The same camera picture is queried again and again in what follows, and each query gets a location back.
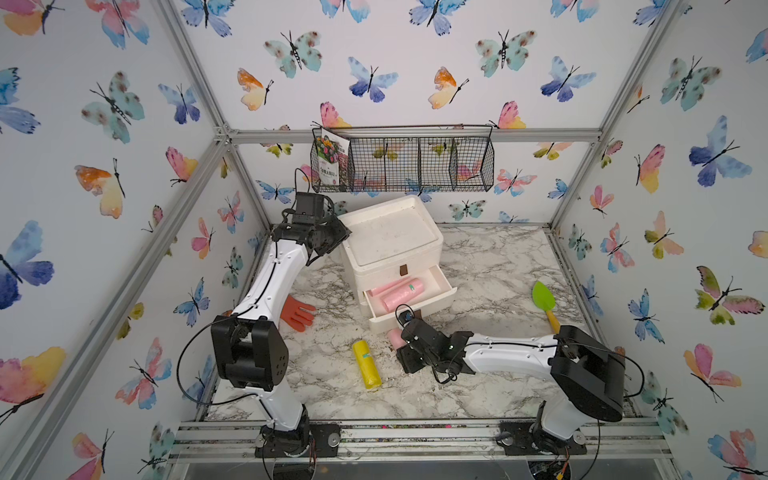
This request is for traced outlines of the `pink trash bag roll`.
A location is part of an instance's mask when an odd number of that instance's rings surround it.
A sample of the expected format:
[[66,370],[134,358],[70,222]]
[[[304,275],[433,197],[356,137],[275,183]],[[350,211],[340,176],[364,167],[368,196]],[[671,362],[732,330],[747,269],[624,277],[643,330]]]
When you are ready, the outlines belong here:
[[388,291],[392,290],[393,288],[398,287],[399,285],[402,285],[404,283],[408,283],[412,280],[410,276],[399,278],[393,282],[390,282],[386,285],[379,286],[376,288],[373,288],[371,290],[368,290],[367,293],[370,297],[377,297],[382,294],[386,294]]
[[382,303],[388,312],[393,312],[400,304],[408,304],[425,290],[424,283],[419,278],[412,278],[408,283],[399,285],[382,296]]
[[400,329],[390,330],[387,333],[387,338],[395,351],[407,345],[407,342],[402,338],[402,331]]

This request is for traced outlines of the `yellow trash bag roll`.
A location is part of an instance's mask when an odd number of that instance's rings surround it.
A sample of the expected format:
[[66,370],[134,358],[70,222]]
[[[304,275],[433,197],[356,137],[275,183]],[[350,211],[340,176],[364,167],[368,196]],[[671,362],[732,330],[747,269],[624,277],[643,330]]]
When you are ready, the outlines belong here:
[[380,387],[382,380],[368,343],[359,340],[352,348],[365,388],[371,390]]

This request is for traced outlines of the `white top drawer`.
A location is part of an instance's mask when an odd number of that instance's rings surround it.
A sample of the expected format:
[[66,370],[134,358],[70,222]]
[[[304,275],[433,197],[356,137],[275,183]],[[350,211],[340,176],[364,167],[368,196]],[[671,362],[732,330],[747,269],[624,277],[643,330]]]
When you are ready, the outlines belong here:
[[400,253],[385,253],[383,247],[378,242],[373,248],[355,250],[349,240],[343,242],[345,273],[354,290],[370,290],[437,266],[443,242],[429,242]]

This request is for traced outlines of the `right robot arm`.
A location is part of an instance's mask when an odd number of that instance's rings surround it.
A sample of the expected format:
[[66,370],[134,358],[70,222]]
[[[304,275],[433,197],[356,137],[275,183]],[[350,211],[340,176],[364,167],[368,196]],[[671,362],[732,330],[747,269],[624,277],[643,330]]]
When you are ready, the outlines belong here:
[[401,315],[405,345],[398,361],[408,374],[424,368],[441,383],[461,374],[512,373],[552,381],[559,392],[540,406],[533,433],[566,441],[592,421],[623,419],[625,360],[578,327],[512,339],[457,331],[446,335],[409,313]]

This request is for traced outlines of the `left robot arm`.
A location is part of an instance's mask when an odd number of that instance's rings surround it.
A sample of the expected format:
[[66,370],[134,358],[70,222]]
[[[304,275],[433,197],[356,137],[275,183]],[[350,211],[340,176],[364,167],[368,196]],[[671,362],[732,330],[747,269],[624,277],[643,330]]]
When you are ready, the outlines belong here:
[[217,317],[210,327],[218,376],[257,398],[276,431],[297,431],[306,416],[285,380],[289,350],[280,334],[281,312],[304,268],[349,235],[333,212],[310,217],[286,210],[264,244],[250,290],[231,314]]

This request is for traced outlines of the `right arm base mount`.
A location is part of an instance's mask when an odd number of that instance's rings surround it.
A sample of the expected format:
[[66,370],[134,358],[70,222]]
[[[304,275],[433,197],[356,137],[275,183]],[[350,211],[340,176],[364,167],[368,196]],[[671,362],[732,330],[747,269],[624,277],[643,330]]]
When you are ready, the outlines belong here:
[[575,442],[573,438],[561,440],[535,427],[534,420],[503,421],[499,424],[499,433],[494,441],[506,456],[587,454],[586,446]]

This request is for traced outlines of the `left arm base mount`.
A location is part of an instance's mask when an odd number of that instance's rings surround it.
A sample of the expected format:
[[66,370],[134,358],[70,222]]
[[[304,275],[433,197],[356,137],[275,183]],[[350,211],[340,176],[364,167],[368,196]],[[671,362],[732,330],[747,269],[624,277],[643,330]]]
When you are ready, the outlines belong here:
[[257,458],[334,458],[341,443],[341,426],[334,422],[313,422],[303,407],[297,428],[279,431],[262,426],[255,448]]

